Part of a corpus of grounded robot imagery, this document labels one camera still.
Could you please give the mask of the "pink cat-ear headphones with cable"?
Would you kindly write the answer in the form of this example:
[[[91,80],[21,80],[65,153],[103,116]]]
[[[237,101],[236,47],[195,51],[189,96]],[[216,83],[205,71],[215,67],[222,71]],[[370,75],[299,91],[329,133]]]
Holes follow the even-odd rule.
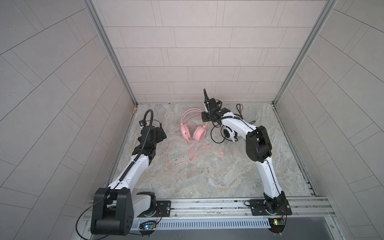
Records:
[[[207,133],[208,124],[205,123],[202,125],[193,125],[193,126],[191,126],[191,128],[195,129],[195,130],[193,132],[191,132],[190,127],[188,126],[187,122],[194,117],[201,116],[202,113],[203,113],[202,110],[197,109],[197,108],[192,108],[192,109],[186,110],[182,114],[181,120],[180,120],[180,132],[181,132],[183,138],[182,139],[175,139],[175,140],[171,141],[168,148],[167,148],[166,155],[165,155],[166,165],[169,169],[173,169],[173,168],[175,168],[175,167],[177,167],[183,163],[192,162],[193,160],[195,160],[197,158],[198,154],[200,153],[200,151],[203,148],[211,148],[211,149],[214,149],[215,151],[217,151],[220,155],[222,155],[222,156],[224,155],[224,152],[222,152],[219,149],[212,147],[210,145],[203,145],[197,150],[198,143],[204,139],[204,137]],[[181,142],[186,143],[188,145],[189,157],[187,160],[171,166],[168,163],[168,153],[169,153],[171,146],[173,145],[173,143],[175,141],[181,141]]]

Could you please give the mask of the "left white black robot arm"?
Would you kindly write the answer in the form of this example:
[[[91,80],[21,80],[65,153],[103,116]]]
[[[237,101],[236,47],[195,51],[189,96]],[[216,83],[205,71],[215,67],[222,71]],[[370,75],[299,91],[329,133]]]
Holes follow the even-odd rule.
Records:
[[[167,138],[162,128],[144,126],[138,138],[129,164],[118,178],[106,188],[99,188],[92,206],[91,233],[93,235],[126,236],[134,219],[142,214],[152,217],[158,213],[156,195],[153,192],[139,192],[132,196],[132,190],[142,173],[150,166],[156,155],[157,143]]]

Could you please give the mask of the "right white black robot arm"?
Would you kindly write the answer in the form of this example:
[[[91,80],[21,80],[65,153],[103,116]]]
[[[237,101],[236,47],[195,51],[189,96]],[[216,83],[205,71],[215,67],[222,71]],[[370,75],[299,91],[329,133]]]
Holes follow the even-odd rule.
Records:
[[[264,208],[270,215],[290,215],[292,213],[286,195],[278,183],[272,161],[272,144],[264,126],[254,126],[241,115],[241,105],[237,105],[238,114],[222,108],[222,102],[205,96],[204,122],[217,123],[223,127],[225,139],[235,142],[238,137],[246,141],[246,154],[256,162],[264,186]]]

